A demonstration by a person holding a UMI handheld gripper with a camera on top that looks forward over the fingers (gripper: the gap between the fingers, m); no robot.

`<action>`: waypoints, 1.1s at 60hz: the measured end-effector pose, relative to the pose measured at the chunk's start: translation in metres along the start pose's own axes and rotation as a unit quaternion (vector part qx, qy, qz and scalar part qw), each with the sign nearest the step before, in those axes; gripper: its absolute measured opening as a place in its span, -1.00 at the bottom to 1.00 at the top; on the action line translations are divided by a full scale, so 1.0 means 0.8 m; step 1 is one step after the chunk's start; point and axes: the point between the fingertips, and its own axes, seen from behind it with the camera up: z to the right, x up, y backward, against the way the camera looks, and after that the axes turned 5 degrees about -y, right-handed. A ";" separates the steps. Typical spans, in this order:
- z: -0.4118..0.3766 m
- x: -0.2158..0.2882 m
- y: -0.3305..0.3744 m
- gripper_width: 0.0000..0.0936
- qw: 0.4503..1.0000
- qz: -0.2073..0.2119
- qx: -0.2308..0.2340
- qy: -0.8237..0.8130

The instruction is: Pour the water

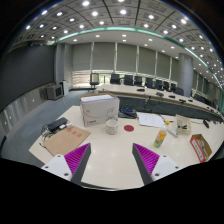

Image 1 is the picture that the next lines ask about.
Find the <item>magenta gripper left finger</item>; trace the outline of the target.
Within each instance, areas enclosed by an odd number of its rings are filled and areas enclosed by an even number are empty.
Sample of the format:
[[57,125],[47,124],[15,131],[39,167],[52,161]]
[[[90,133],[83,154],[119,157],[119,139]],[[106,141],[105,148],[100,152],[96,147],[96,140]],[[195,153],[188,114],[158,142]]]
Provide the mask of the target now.
[[87,143],[66,155],[57,154],[42,169],[80,185],[90,154],[91,144]]

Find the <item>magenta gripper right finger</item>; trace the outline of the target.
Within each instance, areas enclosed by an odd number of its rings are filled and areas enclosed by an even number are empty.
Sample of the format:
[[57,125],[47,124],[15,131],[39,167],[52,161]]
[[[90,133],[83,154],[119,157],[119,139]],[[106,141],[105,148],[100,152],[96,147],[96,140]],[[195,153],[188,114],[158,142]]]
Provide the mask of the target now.
[[132,154],[145,185],[181,169],[168,155],[158,155],[137,143],[132,146]]

